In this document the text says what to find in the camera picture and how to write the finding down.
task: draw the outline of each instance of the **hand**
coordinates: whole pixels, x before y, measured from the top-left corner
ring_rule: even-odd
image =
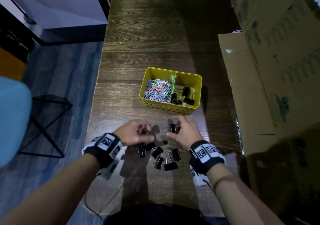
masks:
[[[173,117],[178,119],[181,124],[179,134],[167,132],[167,136],[180,142],[180,144],[189,149],[196,141],[203,140],[197,126],[190,119],[184,118],[182,115]]]
[[[123,145],[132,146],[142,142],[153,142],[153,135],[143,135],[142,130],[146,129],[151,131],[151,125],[148,121],[145,120],[135,120],[125,123],[123,126],[120,126],[113,133],[116,134]]]

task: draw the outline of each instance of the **gray floor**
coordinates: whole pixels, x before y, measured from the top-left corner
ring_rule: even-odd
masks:
[[[84,146],[94,87],[98,75],[103,42],[38,47],[31,53],[22,81],[33,97],[66,101],[73,104],[67,114],[48,132],[66,155],[63,159],[17,155],[0,169],[0,218],[16,207],[53,174],[75,160]],[[33,103],[32,114],[45,126],[64,106]],[[38,130],[30,125],[24,143]],[[26,151],[58,154],[40,136]],[[101,224],[95,215],[78,206],[68,224]]]

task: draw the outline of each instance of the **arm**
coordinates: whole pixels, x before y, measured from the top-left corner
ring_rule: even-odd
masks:
[[[190,149],[192,144],[203,140],[194,122],[183,116],[175,116],[181,123],[179,134],[167,136]],[[282,221],[223,163],[218,163],[206,173],[213,185],[222,210],[231,225],[279,224]]]
[[[154,136],[139,134],[144,128],[151,131],[147,121],[130,121],[119,127],[114,134],[127,146],[152,142]],[[89,153],[82,155],[32,192],[0,224],[66,224],[99,169],[100,163],[96,157]]]

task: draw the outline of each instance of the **forearm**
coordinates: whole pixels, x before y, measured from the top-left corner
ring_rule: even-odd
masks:
[[[32,192],[1,225],[66,224],[99,169],[94,156],[81,156]]]
[[[231,225],[281,224],[282,221],[224,164],[206,174]]]

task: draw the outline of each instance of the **container label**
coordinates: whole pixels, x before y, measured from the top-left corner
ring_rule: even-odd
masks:
[[[183,111],[183,112],[186,112],[186,113],[191,113],[190,110],[184,110],[184,109],[175,109],[175,108],[171,108],[169,107],[169,109],[173,109],[173,110],[179,110],[179,111]]]
[[[147,103],[147,102],[145,102],[144,104],[145,104],[145,105],[151,105],[151,106],[156,106],[156,107],[164,108],[163,105],[157,105],[157,104]]]

